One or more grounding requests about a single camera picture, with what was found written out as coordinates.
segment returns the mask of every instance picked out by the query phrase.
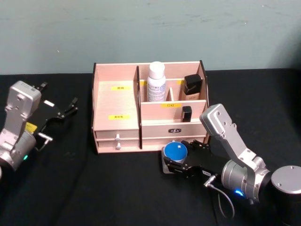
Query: drawer knob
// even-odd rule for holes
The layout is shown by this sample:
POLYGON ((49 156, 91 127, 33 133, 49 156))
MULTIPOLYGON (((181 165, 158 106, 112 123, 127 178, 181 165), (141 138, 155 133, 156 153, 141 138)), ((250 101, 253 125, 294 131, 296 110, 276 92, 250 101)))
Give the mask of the drawer knob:
POLYGON ((116 149, 117 149, 117 150, 120 150, 120 149, 121 149, 121 144, 120 144, 120 142, 117 143, 116 149))
POLYGON ((119 134, 116 134, 115 140, 116 140, 116 141, 120 141, 120 140, 121 140, 119 134))

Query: blue led light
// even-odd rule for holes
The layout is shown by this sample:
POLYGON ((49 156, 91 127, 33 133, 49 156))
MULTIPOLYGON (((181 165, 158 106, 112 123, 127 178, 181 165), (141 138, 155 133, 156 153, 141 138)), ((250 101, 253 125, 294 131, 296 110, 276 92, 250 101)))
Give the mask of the blue led light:
POLYGON ((243 197, 244 197, 244 194, 243 194, 241 191, 239 191, 238 189, 236 189, 234 192, 235 192, 236 194, 239 194, 240 196, 243 196, 243 197))

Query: compartment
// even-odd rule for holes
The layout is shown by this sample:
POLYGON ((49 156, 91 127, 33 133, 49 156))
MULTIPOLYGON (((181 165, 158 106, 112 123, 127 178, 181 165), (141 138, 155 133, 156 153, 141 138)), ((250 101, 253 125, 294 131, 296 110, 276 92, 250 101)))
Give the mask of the compartment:
POLYGON ((199 120, 207 108, 202 62, 164 63, 163 102, 147 102, 149 64, 95 64, 92 129, 98 153, 156 151, 172 140, 207 141, 199 120), (196 73, 203 79, 199 99, 181 100, 184 76, 196 73), (181 122, 183 106, 191 107, 191 122, 181 122))

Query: white label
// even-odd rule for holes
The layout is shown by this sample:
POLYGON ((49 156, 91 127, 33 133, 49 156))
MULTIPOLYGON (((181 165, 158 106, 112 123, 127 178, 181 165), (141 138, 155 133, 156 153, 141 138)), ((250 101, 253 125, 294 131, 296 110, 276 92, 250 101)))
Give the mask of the white label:
POLYGON ((211 176, 211 173, 208 173, 208 172, 206 172, 206 171, 204 171, 204 170, 202 170, 203 171, 203 174, 205 174, 205 175, 207 175, 207 176, 211 176))
POLYGON ((147 84, 148 101, 165 101, 165 84, 162 86, 152 86, 147 84))
POLYGON ((49 105, 50 107, 53 107, 55 104, 51 103, 50 101, 45 100, 44 101, 45 104, 49 105))

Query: white bottle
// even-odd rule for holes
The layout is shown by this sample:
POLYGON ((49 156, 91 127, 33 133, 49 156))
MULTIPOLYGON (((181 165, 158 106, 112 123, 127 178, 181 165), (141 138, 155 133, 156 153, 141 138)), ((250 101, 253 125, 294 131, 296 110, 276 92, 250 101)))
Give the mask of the white bottle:
POLYGON ((165 101, 165 66, 155 61, 150 64, 150 73, 147 78, 147 101, 165 101))

